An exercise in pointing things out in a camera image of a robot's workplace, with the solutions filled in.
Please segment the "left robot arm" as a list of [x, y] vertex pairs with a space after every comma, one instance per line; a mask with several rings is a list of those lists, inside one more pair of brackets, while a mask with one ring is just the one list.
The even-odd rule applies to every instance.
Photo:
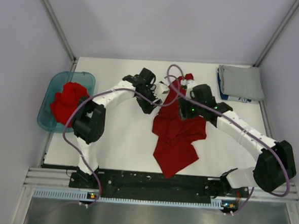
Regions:
[[139, 74], [126, 75], [108, 94], [93, 98], [77, 111], [71, 124], [81, 151], [78, 172], [82, 174], [80, 180], [85, 187], [92, 188], [98, 181], [97, 174], [93, 172], [98, 168], [97, 150], [93, 144], [103, 135], [107, 110], [134, 98], [148, 115], [163, 104], [163, 98], [168, 93], [169, 87], [162, 81], [156, 82], [155, 74], [143, 68]]

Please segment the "dark red t-shirt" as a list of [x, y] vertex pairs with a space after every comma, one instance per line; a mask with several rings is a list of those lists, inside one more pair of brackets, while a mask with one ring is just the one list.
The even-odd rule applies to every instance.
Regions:
[[160, 108], [153, 120], [152, 132], [158, 136], [154, 158], [165, 178], [171, 178], [199, 159], [192, 143], [206, 139], [205, 127], [202, 117], [181, 120], [177, 101]]

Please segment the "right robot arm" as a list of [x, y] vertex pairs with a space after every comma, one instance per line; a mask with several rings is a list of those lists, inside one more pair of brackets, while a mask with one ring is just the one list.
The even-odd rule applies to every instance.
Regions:
[[244, 147], [255, 160], [253, 167], [234, 168], [220, 176], [218, 186], [222, 194], [230, 196], [238, 188], [259, 187], [277, 196], [275, 190], [285, 184], [286, 190], [280, 196], [288, 195], [289, 181], [296, 176], [291, 144], [286, 140], [278, 142], [248, 125], [228, 104], [216, 102], [208, 85], [193, 80], [181, 83], [186, 93], [178, 99], [180, 118], [202, 117]]

